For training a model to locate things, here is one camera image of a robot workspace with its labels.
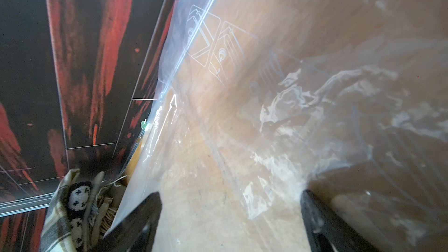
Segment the brown striped fringed scarf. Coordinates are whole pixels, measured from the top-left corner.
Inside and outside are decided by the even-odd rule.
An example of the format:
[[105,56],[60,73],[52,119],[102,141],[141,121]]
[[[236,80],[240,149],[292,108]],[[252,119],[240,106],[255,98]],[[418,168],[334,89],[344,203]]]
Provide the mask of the brown striped fringed scarf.
[[93,240],[103,239],[107,231],[112,227],[125,191],[126,185],[121,180],[100,188],[91,211],[90,224]]

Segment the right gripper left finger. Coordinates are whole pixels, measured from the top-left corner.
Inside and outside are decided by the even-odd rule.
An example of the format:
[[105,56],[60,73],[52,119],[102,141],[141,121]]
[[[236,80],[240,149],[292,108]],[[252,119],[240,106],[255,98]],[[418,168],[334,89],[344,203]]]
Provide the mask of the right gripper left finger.
[[161,212],[161,196],[158,192],[153,192],[92,250],[94,252],[151,252]]

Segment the beige brown striped scarf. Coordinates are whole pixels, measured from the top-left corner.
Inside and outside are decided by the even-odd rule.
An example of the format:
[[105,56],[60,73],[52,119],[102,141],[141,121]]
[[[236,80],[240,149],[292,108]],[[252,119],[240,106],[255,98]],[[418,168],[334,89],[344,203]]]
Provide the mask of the beige brown striped scarf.
[[92,181],[80,181],[80,173],[81,171],[79,169],[71,169],[60,181],[56,192],[52,196],[40,238],[39,250],[41,252],[77,252],[72,241],[66,204],[68,201],[69,187],[78,182],[92,183],[92,189],[83,219],[83,252],[89,251],[92,247],[89,218],[105,173],[102,171],[99,172]]

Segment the clear plastic vacuum bag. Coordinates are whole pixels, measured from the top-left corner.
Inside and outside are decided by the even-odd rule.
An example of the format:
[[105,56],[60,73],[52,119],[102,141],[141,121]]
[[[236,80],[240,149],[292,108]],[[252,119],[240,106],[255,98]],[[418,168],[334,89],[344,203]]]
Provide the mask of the clear plastic vacuum bag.
[[382,251],[448,249],[448,0],[176,0],[115,220],[157,252],[309,249],[311,189]]

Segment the black scarf white emblem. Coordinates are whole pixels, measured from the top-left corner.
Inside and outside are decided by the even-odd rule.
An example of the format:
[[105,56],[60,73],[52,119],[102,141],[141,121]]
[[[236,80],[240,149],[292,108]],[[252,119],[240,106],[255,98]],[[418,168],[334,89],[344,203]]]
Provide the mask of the black scarf white emblem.
[[78,182],[68,189],[66,210],[71,227],[73,245],[77,252],[83,251],[83,219],[92,189],[91,182]]

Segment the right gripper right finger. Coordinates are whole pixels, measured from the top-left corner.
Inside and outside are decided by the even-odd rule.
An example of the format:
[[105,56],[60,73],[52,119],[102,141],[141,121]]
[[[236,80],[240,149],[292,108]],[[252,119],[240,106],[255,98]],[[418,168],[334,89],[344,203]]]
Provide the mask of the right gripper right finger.
[[310,190],[302,192],[301,212],[311,251],[378,251]]

